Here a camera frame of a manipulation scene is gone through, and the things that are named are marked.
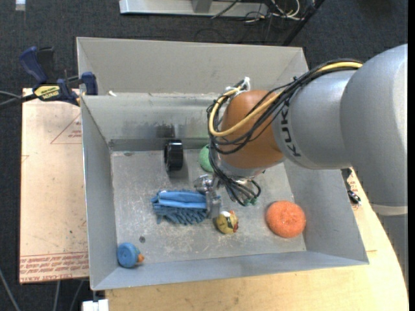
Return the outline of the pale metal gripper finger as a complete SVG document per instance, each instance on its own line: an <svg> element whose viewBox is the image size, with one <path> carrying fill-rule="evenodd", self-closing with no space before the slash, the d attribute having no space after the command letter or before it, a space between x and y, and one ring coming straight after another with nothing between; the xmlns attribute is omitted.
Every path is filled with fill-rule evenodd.
<svg viewBox="0 0 415 311"><path fill-rule="evenodd" d="M209 174L204 174L199 176L194 181L194 188L197 192L205 194L211 190L213 186L212 176Z"/></svg>
<svg viewBox="0 0 415 311"><path fill-rule="evenodd" d="M216 192L206 193L206 210L208 218L216 218L221 211L222 201Z"/></svg>

